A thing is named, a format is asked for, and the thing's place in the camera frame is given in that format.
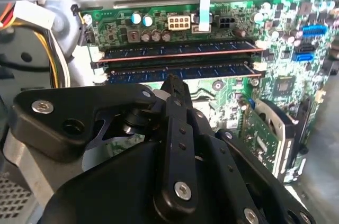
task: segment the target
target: white connector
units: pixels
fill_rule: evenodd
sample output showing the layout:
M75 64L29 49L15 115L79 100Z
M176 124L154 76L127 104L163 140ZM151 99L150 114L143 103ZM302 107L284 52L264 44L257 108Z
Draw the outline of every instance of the white connector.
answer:
M190 16L168 16L168 29L171 31L183 31L191 28Z

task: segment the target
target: hole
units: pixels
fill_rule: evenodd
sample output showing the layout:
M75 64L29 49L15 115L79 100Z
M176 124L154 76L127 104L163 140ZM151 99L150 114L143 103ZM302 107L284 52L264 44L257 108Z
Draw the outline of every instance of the hole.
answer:
M179 143L179 147L184 151L186 150L186 145L184 145L183 143Z
M186 134L186 131L185 131L183 128L180 128L179 131L180 131L180 133L181 133L182 135L185 135L185 134Z
M26 52L21 53L21 59L25 62L31 62L33 60L32 56Z
M78 136L84 132L85 127L78 120L67 119L66 121L63 122L63 130L71 136Z
M300 221L294 212L292 212L291 210L288 210L287 214L290 217L290 220L292 220L294 224L300 224Z

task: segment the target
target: metal mesh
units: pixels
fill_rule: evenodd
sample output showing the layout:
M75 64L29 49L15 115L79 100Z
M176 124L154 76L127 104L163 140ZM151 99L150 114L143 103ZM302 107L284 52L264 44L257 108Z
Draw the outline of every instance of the metal mesh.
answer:
M31 193L19 185L0 177L0 222L20 215Z

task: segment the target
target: bolt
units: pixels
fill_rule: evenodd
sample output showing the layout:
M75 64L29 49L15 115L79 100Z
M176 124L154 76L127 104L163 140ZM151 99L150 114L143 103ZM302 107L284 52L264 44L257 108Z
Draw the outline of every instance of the bolt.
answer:
M245 217L246 217L246 219L248 220L249 223L259 224L258 217L255 215L253 210L251 210L249 208L245 208L244 214L245 214Z
M226 136L226 138L228 138L228 139L232 139L232 138L233 138L232 134L229 133L228 131L225 132L225 136Z
M192 197L192 192L189 186L184 182L176 182L174 184L175 194L182 200L188 201Z
M50 114L53 112L54 107L52 103L48 101L39 100L32 103L32 110L39 114Z
M142 94L146 97L150 97L150 93L149 92L146 92L146 91L143 91Z
M181 106L180 101L175 100L174 103L177 104L178 106Z
M203 118L203 113L201 113L200 111L197 111L197 115L198 115L200 118Z
M306 214L304 214L303 212L300 212L300 215L301 215L302 219L303 219L307 224L311 224L311 221L309 220L309 218L307 217Z

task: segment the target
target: chip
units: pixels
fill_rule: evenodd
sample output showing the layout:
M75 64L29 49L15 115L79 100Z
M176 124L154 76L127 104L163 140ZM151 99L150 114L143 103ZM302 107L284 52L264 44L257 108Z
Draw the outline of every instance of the chip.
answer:
M265 30L270 30L273 27L273 21L272 20L267 20L264 25Z
M274 14L274 18L279 19L281 16L281 11L276 11Z
M277 27L277 26L279 26L279 24L280 24L279 20L274 20L273 21L273 27Z
M278 11L282 10L283 8L284 8L284 4L283 3L278 3L276 5L276 10L278 10Z
M298 11L299 16L306 16L312 11L312 3L310 2L302 2Z
M319 13L318 21L325 21L327 19L327 12Z
M274 83L273 97L291 95L295 81L295 77L278 77Z
M316 20L317 20L317 14L316 13L309 14L309 16L308 16L308 21L309 22L314 22Z
M291 3L290 10L295 10L297 8L296 3Z
M291 56L291 51L285 50L285 51L282 53L281 58L282 58L282 59L288 59L288 58L290 58L290 56Z

